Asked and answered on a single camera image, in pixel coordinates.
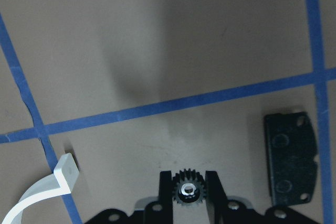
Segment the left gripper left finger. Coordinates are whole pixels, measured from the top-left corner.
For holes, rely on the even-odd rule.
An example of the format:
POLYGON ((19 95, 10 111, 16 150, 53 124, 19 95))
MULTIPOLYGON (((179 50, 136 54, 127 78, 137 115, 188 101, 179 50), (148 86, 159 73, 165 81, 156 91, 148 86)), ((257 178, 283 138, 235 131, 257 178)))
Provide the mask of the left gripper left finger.
POLYGON ((160 172, 159 203, 162 210, 159 211, 159 223, 173 223, 173 183, 171 171, 160 172))

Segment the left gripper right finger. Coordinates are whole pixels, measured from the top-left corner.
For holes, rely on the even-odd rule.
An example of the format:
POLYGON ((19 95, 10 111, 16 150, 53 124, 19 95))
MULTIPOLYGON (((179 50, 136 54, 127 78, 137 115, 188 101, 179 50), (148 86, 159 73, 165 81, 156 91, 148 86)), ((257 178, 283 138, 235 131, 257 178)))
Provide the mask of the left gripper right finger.
POLYGON ((227 206, 227 196, 216 171, 205 172, 206 209, 209 222, 224 223, 224 213, 227 206))

